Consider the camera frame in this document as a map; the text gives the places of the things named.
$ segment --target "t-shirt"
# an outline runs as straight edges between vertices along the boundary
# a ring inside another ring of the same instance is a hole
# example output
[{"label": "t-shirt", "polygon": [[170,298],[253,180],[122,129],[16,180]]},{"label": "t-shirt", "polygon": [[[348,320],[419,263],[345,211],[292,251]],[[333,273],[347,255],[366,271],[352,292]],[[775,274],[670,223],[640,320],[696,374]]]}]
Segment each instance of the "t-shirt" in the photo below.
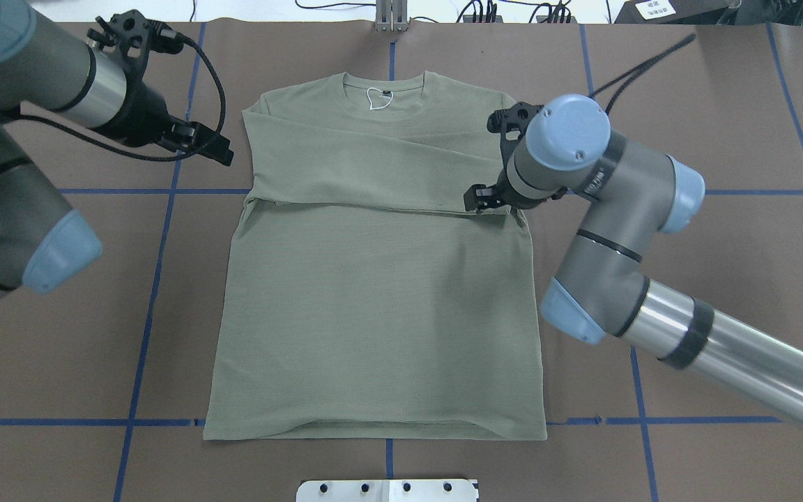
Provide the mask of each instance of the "t-shirt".
[{"label": "t-shirt", "polygon": [[205,439],[545,439],[532,241],[493,184],[513,99],[424,73],[337,74],[243,112]]}]

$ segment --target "shirt neckline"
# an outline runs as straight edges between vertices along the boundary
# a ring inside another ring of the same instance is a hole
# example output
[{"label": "shirt neckline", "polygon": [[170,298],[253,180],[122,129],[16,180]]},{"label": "shirt neckline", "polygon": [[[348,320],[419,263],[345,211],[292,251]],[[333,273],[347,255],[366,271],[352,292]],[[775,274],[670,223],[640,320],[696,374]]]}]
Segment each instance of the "shirt neckline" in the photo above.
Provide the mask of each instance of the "shirt neckline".
[{"label": "shirt neckline", "polygon": [[[433,87],[436,76],[432,71],[424,71],[413,79],[370,80],[355,77],[350,73],[337,73],[337,75],[332,76],[330,79],[332,95],[334,99],[337,100],[337,104],[347,112],[347,114],[371,121],[398,121],[414,117],[428,108],[429,103],[433,99]],[[418,99],[414,105],[408,106],[408,108],[404,110],[371,111],[366,107],[351,102],[345,94],[345,86],[353,86],[353,88],[358,89],[377,88],[391,91],[423,89],[423,92],[420,99]]]}]

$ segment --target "white bracket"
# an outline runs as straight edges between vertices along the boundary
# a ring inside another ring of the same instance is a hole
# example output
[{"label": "white bracket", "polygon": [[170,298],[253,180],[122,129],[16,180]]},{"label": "white bracket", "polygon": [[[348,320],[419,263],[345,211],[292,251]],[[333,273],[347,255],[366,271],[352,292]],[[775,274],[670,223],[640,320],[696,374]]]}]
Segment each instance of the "white bracket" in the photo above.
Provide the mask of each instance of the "white bracket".
[{"label": "white bracket", "polygon": [[408,31],[408,0],[376,0],[377,31]]},{"label": "white bracket", "polygon": [[476,480],[315,480],[296,502],[479,502]]}]

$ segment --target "gray robot arm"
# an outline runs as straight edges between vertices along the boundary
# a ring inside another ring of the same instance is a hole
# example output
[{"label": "gray robot arm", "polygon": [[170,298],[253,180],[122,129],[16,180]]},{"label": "gray robot arm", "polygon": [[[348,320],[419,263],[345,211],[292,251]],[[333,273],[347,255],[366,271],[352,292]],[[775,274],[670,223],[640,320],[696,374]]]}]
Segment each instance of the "gray robot arm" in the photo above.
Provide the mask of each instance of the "gray robot arm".
[{"label": "gray robot arm", "polygon": [[[592,202],[542,300],[547,321],[592,344],[611,333],[803,426],[803,352],[638,269],[657,232],[677,232],[698,212],[698,172],[612,130],[585,96],[520,102],[488,129],[500,133],[504,168],[497,184],[466,192],[468,210],[527,209],[568,190]],[[507,140],[515,130],[520,139]]]},{"label": "gray robot arm", "polygon": [[[230,165],[219,128],[170,116],[162,96],[141,82],[150,51],[176,54],[192,41],[136,10],[98,23],[102,33],[89,32],[92,47],[23,0],[0,0],[0,298],[22,285],[47,293],[102,253],[86,220],[2,128],[21,102],[126,146],[154,143]],[[139,54],[130,55],[133,49]]]}]

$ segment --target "green t-shirt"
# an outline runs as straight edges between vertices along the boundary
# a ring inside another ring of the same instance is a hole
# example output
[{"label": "green t-shirt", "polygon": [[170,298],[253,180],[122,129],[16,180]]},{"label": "green t-shirt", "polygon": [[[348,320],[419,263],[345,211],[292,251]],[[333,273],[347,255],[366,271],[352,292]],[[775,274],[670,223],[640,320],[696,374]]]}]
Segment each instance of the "green t-shirt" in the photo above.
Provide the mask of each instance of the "green t-shirt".
[{"label": "green t-shirt", "polygon": [[546,438],[526,219],[463,207],[497,179],[485,121],[512,104],[344,73],[243,112],[254,187],[205,439]]}]

